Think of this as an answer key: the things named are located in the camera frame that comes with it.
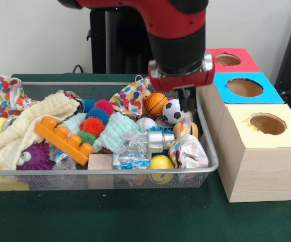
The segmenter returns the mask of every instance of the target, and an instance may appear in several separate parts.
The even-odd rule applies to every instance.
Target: cream towel
[[[49,95],[43,101],[26,108],[15,122],[0,134],[0,166],[3,170],[16,170],[21,152],[33,143],[42,141],[35,132],[35,125],[46,116],[58,122],[72,115],[79,103],[63,93]]]

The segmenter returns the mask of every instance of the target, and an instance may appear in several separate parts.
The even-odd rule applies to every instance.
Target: red spiky ball
[[[98,108],[101,108],[103,109],[104,111],[107,112],[107,114],[109,116],[111,116],[113,113],[114,113],[114,107],[111,103],[109,103],[107,100],[99,100],[95,103],[95,106],[94,107],[98,107]]]
[[[80,129],[91,135],[99,137],[102,131],[105,129],[105,126],[99,118],[89,117],[81,123]]]

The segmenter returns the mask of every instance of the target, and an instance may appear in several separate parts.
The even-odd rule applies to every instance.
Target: red robot arm
[[[155,60],[148,72],[156,91],[176,90],[181,109],[195,109],[194,88],[212,83],[213,59],[205,52],[205,13],[208,0],[58,0],[72,8],[130,6],[147,27]],[[185,97],[184,90],[190,89]]]

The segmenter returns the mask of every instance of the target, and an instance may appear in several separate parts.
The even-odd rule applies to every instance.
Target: wire basket
[[[23,82],[25,93],[35,100],[58,90],[70,90],[81,98],[109,100],[114,93],[129,83],[118,82]],[[164,93],[177,98],[174,92]],[[209,160],[207,168],[151,169],[151,170],[87,170],[77,165],[77,170],[0,171],[0,191],[48,191],[86,189],[131,188],[198,188],[207,175],[216,170],[219,161],[199,103],[194,122],[202,130],[200,142]]]

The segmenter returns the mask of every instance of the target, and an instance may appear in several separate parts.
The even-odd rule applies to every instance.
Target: shape sorter box
[[[284,103],[273,85],[262,73],[216,73],[207,88],[203,111],[214,144],[227,104]]]
[[[227,104],[216,150],[230,202],[291,200],[287,104]]]
[[[261,72],[246,49],[219,48],[207,51],[213,56],[216,73]]]

